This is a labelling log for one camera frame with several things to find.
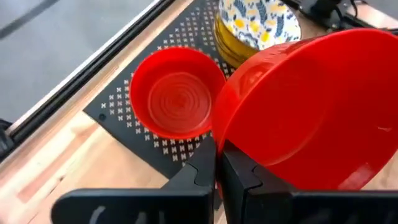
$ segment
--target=red plastic bowl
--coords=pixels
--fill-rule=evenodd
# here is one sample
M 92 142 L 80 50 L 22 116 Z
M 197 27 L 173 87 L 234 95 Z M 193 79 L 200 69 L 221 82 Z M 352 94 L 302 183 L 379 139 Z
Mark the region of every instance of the red plastic bowl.
M 251 57 L 213 108 L 225 139 L 300 189 L 360 189 L 398 148 L 398 38 L 376 29 Z
M 226 83 L 217 64 L 188 48 L 170 48 L 147 57 L 130 84 L 138 120 L 153 133 L 188 139 L 211 128 L 211 106 Z

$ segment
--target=wooden table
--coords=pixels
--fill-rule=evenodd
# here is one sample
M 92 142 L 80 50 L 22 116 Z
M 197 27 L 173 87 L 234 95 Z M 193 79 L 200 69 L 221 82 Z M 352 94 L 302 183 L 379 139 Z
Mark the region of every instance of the wooden table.
M 73 189 L 158 188 L 166 183 L 163 175 L 115 140 L 82 110 L 191 1 L 175 1 L 0 164 L 0 223 L 50 223 L 54 201 Z M 325 33 L 297 14 L 305 38 Z M 368 183 L 366 189 L 398 188 L 396 158 Z M 226 223 L 222 209 L 215 216 L 216 223 Z

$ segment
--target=ceramic plate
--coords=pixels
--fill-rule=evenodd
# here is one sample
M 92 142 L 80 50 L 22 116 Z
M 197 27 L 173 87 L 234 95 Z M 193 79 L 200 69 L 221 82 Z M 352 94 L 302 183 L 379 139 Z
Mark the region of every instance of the ceramic plate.
M 280 0 L 220 0 L 219 9 L 229 31 L 255 49 L 301 38 L 296 16 Z

